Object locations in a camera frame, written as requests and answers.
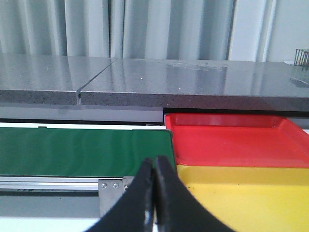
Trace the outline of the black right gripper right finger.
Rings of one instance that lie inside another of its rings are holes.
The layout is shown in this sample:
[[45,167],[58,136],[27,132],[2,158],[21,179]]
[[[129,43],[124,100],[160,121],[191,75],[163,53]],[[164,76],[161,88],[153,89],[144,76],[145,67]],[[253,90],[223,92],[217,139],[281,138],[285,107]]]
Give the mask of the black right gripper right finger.
[[165,156],[155,160],[155,197],[160,232],[231,232],[207,211],[179,179]]

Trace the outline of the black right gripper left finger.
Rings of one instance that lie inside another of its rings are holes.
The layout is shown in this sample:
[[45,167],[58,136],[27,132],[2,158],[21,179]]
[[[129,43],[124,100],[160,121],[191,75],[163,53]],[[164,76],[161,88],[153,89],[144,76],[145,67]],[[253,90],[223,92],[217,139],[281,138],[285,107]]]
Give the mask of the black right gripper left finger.
[[146,158],[115,205],[88,232],[151,232],[153,230],[153,161]]

